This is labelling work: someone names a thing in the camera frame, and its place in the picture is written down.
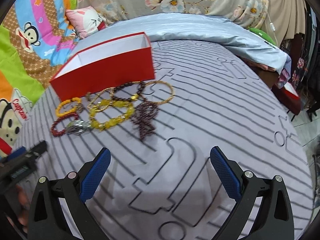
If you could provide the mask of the person's left hand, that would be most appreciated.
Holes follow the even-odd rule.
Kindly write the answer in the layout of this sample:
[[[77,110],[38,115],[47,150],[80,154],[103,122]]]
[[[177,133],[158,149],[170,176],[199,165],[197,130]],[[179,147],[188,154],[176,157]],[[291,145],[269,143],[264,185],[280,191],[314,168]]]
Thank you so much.
[[[24,189],[19,185],[10,188],[4,195],[9,204],[9,211],[14,214],[14,220],[9,217],[12,225],[20,226],[23,233],[28,233],[29,200]]]

